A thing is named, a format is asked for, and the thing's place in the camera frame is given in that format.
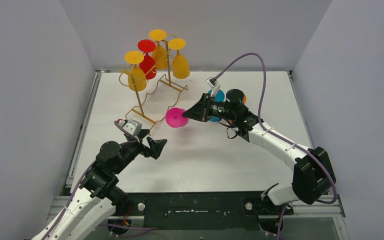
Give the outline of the magenta plastic wine glass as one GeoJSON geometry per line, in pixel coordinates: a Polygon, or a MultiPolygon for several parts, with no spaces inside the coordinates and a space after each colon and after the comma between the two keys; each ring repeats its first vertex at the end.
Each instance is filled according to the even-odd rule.
{"type": "Polygon", "coordinates": [[[187,117],[183,117],[186,110],[179,107],[170,108],[165,114],[165,121],[171,128],[182,128],[189,123],[187,117]]]}

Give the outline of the blue plastic wine glass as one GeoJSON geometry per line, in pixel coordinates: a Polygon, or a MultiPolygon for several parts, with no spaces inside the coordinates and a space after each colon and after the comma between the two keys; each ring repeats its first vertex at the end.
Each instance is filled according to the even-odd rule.
{"type": "MultiPolygon", "coordinates": [[[[224,102],[225,101],[225,93],[220,89],[217,91],[216,95],[213,97],[215,102],[224,102]]],[[[210,122],[220,121],[219,117],[211,117],[209,119],[210,122]]]]}

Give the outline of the gold wire glass rack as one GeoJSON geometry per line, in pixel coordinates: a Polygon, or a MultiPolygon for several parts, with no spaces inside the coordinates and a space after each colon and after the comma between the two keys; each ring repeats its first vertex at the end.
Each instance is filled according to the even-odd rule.
{"type": "Polygon", "coordinates": [[[165,115],[159,120],[152,119],[151,117],[149,117],[146,114],[145,109],[144,109],[144,106],[147,103],[148,98],[150,98],[151,96],[153,96],[157,92],[157,90],[159,89],[159,85],[162,84],[162,85],[174,90],[175,92],[177,92],[177,98],[176,98],[175,102],[172,105],[169,105],[167,107],[167,109],[166,109],[167,111],[171,108],[176,107],[179,100],[180,100],[181,94],[188,90],[187,85],[180,85],[180,84],[174,82],[174,79],[177,79],[177,78],[175,78],[173,75],[172,61],[176,55],[176,51],[169,49],[169,46],[168,46],[168,43],[170,40],[172,40],[174,38],[180,38],[180,37],[177,37],[176,35],[170,34],[167,32],[166,32],[166,34],[167,34],[167,36],[166,36],[165,40],[162,41],[160,44],[162,45],[163,48],[165,48],[165,51],[166,51],[167,68],[163,69],[163,70],[157,70],[156,64],[155,64],[154,67],[156,70],[156,76],[153,79],[149,79],[149,80],[147,79],[147,87],[143,91],[133,91],[129,88],[128,75],[127,75],[127,73],[129,72],[129,70],[131,68],[131,65],[129,63],[127,63],[125,61],[128,64],[128,66],[123,68],[123,69],[117,70],[117,72],[119,73],[118,82],[122,86],[133,91],[135,93],[135,96],[137,99],[137,105],[133,106],[125,114],[125,118],[127,119],[130,113],[134,113],[134,114],[138,115],[139,117],[141,117],[142,119],[148,121],[151,124],[151,127],[150,127],[151,129],[153,129],[158,123],[165,120],[165,115]]]}

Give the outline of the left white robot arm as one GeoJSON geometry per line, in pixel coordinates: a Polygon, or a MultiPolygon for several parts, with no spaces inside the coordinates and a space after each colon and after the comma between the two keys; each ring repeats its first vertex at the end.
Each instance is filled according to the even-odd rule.
{"type": "Polygon", "coordinates": [[[121,173],[139,155],[158,159],[167,139],[155,140],[148,129],[126,142],[107,141],[79,178],[69,199],[35,240],[83,240],[106,218],[128,210],[128,195],[117,186],[121,173]]]}

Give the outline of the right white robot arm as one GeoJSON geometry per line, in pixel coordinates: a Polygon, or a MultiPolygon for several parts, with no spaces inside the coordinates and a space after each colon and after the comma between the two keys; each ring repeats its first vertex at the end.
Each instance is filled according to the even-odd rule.
{"type": "Polygon", "coordinates": [[[265,149],[291,169],[291,183],[276,183],[262,193],[262,209],[272,215],[290,202],[321,202],[320,197],[336,183],[328,153],[321,147],[312,149],[295,143],[274,130],[247,108],[241,90],[231,89],[225,97],[225,101],[216,101],[204,93],[182,116],[199,122],[225,120],[236,136],[265,149]]]}

